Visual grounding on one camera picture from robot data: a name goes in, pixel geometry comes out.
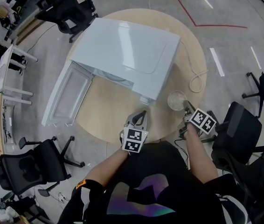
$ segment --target open microwave door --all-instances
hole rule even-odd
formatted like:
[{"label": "open microwave door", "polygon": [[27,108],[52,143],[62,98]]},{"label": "open microwave door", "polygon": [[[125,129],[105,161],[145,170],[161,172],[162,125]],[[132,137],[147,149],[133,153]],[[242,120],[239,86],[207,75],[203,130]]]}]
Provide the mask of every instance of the open microwave door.
[{"label": "open microwave door", "polygon": [[50,95],[42,125],[72,125],[93,75],[73,61],[66,61]]}]

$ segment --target orange logo on sleeve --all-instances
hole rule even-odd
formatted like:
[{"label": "orange logo on sleeve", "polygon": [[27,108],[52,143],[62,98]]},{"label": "orange logo on sleeve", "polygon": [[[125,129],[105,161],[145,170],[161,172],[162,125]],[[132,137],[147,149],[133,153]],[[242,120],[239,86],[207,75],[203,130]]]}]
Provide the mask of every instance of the orange logo on sleeve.
[{"label": "orange logo on sleeve", "polygon": [[84,184],[86,184],[86,180],[85,180],[85,179],[83,179],[81,182],[79,182],[79,183],[77,184],[77,186],[76,186],[76,190],[77,190],[80,186],[82,186],[82,185],[84,185]]}]

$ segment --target round wooden table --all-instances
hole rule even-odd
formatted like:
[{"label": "round wooden table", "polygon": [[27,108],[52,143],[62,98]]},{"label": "round wooden table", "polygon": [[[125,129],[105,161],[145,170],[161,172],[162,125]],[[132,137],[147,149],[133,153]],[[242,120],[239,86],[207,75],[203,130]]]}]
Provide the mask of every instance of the round wooden table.
[{"label": "round wooden table", "polygon": [[[199,105],[204,89],[195,93],[189,88],[189,82],[196,73],[206,70],[206,60],[202,48],[193,33],[180,21],[170,15],[149,9],[128,9],[115,12],[104,18],[134,22],[166,30],[181,37],[176,59],[167,84],[155,104],[146,106],[139,101],[140,95],[128,88],[115,84],[101,77],[95,77],[81,104],[76,122],[95,137],[114,144],[120,144],[119,133],[127,117],[141,110],[149,113],[148,137],[146,142],[159,140],[177,129],[184,116],[184,111],[176,112],[169,108],[169,93],[180,90],[194,107]],[[68,58],[82,39],[78,37],[71,48]],[[202,75],[203,86],[206,74]],[[194,90],[199,90],[201,81],[196,78],[192,83]]]}]

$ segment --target power plug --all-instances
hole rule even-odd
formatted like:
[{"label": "power plug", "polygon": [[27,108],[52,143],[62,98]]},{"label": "power plug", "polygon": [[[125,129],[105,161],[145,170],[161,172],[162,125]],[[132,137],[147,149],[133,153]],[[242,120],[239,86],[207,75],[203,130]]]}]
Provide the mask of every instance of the power plug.
[{"label": "power plug", "polygon": [[65,201],[67,200],[66,196],[64,196],[61,192],[58,194],[58,200],[61,203],[65,203]]}]

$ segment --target polished floor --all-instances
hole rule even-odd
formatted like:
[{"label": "polished floor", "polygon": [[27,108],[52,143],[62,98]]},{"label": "polished floor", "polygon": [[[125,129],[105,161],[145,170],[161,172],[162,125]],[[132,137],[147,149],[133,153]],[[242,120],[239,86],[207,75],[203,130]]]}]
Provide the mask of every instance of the polished floor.
[{"label": "polished floor", "polygon": [[[129,8],[149,8],[149,0],[93,0],[97,13],[103,17],[112,12]],[[257,91],[251,78],[245,74],[252,71],[256,77],[264,69],[264,3],[261,0],[151,0],[151,9],[167,13],[184,23],[197,37],[207,61],[207,84],[200,104],[203,110],[212,110],[222,122],[230,103],[243,104],[253,114],[257,114],[258,98],[243,100],[243,92]],[[20,47],[30,49],[52,23],[45,23],[22,42]],[[68,198],[75,184],[81,181],[89,170],[111,155],[116,145],[92,137],[77,123],[72,127],[43,127],[41,119],[55,85],[64,66],[71,44],[69,35],[59,32],[57,26],[50,28],[29,51],[39,58],[30,63],[23,75],[23,89],[32,91],[33,105],[17,105],[15,108],[15,138],[25,136],[27,140],[44,140],[58,137],[57,146],[62,149],[69,138],[76,140],[70,145],[67,155],[70,159],[84,161],[86,167],[79,169],[67,166],[72,178],[63,181],[51,194],[57,198],[62,192]],[[258,145],[264,145],[264,108],[260,121],[263,124]],[[165,139],[173,143],[177,133]],[[206,144],[211,152],[211,144]],[[54,198],[44,198],[36,194],[40,206],[56,223],[65,204]]]}]

